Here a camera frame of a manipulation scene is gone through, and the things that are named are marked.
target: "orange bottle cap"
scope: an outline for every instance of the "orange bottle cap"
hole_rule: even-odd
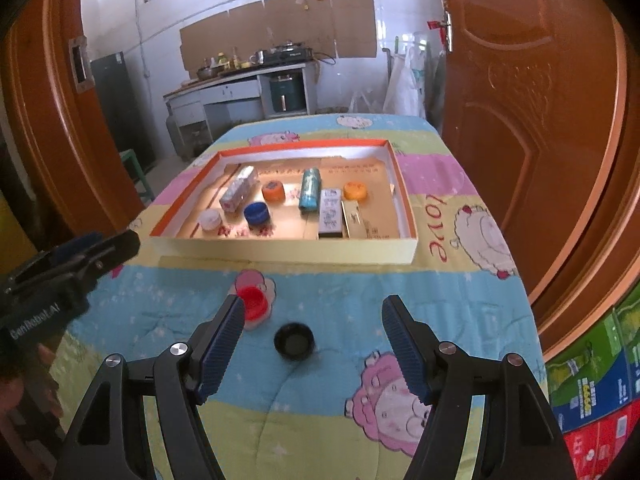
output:
[[[282,202],[285,198],[284,186],[279,180],[270,180],[262,186],[262,196],[267,202]]]
[[[347,182],[342,188],[345,200],[364,200],[367,197],[367,186],[362,182]]]

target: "black bottle cap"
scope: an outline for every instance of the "black bottle cap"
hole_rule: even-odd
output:
[[[278,353],[290,361],[303,361],[316,347],[314,334],[302,323],[287,323],[280,327],[273,338]]]

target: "wooden door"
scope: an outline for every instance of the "wooden door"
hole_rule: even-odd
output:
[[[75,235],[109,235],[143,205],[82,72],[81,39],[80,0],[28,1],[0,47],[2,90],[39,202]]]
[[[444,0],[443,139],[494,215],[531,302],[596,207],[624,112],[625,45],[601,0]]]
[[[545,361],[626,297],[640,276],[640,56],[627,41],[625,116],[605,190],[580,242],[533,304]]]

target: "bedsheet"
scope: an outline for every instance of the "bedsheet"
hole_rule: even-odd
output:
[[[410,266],[251,264],[159,258],[148,233],[217,150],[327,139],[391,141],[410,194],[419,244]],[[401,479],[428,408],[406,389],[382,328],[383,298],[399,294],[415,319],[466,352],[521,354],[546,391],[527,297],[500,230],[440,137],[419,118],[324,115],[237,126],[181,173],[131,225],[139,255],[98,283],[91,308],[65,334],[52,368],[66,429],[101,360],[154,356],[186,340],[225,296],[256,285],[270,319],[244,332],[219,392],[200,416],[229,480]],[[286,322],[311,327],[316,351],[284,362],[273,347]],[[482,419],[475,398],[459,478],[472,472]],[[153,399],[145,399],[159,478],[172,478]]]

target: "blue bottle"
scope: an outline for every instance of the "blue bottle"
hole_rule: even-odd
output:
[[[300,201],[298,208],[303,213],[318,211],[320,200],[320,170],[310,168],[302,175],[302,189],[300,190]]]

